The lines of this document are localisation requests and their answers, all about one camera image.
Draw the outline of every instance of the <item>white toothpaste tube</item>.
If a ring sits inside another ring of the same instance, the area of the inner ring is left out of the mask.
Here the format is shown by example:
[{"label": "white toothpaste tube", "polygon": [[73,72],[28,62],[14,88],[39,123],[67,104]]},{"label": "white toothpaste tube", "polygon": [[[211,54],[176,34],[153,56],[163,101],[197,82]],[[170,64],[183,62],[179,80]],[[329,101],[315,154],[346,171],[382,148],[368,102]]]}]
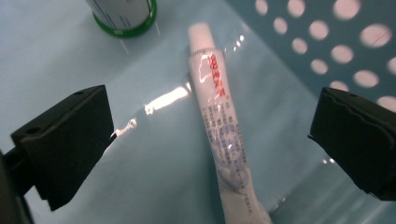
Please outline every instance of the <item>white toothpaste tube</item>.
[{"label": "white toothpaste tube", "polygon": [[224,56],[206,23],[189,28],[190,73],[212,148],[227,224],[272,223],[254,191]]}]

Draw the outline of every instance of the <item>light blue surface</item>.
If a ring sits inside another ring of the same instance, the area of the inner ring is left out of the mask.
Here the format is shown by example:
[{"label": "light blue surface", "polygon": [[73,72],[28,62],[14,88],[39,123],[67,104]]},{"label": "light blue surface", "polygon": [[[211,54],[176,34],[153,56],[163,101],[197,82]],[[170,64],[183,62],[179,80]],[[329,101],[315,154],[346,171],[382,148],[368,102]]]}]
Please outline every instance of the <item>light blue surface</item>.
[{"label": "light blue surface", "polygon": [[[226,2],[158,1],[157,22],[131,39],[104,33],[84,1],[13,1],[0,8],[3,152],[13,147],[13,131],[90,86],[106,84],[116,129],[135,121],[71,203],[52,213],[35,189],[27,193],[35,223],[224,222],[205,127],[186,85],[187,28],[197,21],[207,21],[225,49],[256,193],[273,221],[395,220],[393,203],[357,189],[306,137],[317,98]],[[177,88],[187,94],[147,114],[145,105]]]}]

